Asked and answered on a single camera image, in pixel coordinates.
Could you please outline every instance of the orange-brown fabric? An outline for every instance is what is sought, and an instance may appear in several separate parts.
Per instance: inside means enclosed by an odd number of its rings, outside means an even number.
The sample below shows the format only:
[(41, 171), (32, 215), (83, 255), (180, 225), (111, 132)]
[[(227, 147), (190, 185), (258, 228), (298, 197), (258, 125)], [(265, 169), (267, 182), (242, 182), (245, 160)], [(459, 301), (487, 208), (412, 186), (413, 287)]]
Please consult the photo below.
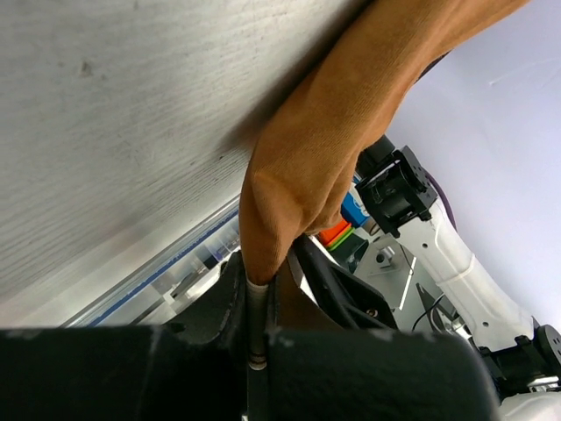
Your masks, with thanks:
[(300, 234), (338, 221), (360, 151), (421, 72), (527, 2), (375, 0), (366, 9), (260, 134), (239, 214), (251, 282), (270, 282)]

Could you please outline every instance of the red object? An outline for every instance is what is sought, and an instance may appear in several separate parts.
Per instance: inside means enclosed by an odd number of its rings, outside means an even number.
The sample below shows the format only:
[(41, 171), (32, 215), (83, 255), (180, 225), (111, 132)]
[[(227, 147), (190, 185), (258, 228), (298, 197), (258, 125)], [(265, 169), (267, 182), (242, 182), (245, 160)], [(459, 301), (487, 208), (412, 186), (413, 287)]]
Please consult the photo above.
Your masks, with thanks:
[(343, 237), (350, 228), (352, 228), (351, 223), (341, 218), (341, 222), (329, 230), (321, 231), (317, 234), (317, 237), (324, 247), (330, 247), (332, 244), (336, 243), (338, 239)]

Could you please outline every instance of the towel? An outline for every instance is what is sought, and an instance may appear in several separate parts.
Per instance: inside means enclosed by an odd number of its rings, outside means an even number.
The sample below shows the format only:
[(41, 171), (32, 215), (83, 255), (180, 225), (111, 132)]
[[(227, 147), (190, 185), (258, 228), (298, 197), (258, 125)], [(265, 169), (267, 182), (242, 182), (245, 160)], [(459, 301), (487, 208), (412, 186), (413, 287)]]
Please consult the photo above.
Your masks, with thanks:
[(359, 153), (423, 70), (527, 2), (376, 0), (365, 9), (259, 134), (239, 208), (250, 282), (268, 284), (294, 239), (338, 222)]

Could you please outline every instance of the gray wood grain surface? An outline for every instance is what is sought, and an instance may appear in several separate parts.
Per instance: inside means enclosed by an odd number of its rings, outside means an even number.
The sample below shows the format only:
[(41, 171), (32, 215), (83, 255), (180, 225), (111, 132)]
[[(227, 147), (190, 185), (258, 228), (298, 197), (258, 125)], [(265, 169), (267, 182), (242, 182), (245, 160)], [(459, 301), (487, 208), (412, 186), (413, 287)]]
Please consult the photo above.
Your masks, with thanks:
[(2, 1), (0, 325), (61, 323), (235, 196), (363, 3)]

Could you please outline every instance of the blue object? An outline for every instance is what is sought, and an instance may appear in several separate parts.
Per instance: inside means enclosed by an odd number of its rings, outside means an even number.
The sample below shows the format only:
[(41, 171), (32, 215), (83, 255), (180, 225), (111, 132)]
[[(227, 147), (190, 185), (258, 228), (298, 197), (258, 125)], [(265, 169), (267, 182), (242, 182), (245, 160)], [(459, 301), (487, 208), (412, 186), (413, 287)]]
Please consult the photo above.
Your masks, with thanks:
[(343, 204), (341, 205), (341, 214), (343, 215), (343, 218), (347, 222), (350, 222), (355, 228), (362, 226), (368, 219), (368, 215), (363, 213), (351, 193), (347, 193), (344, 197)]

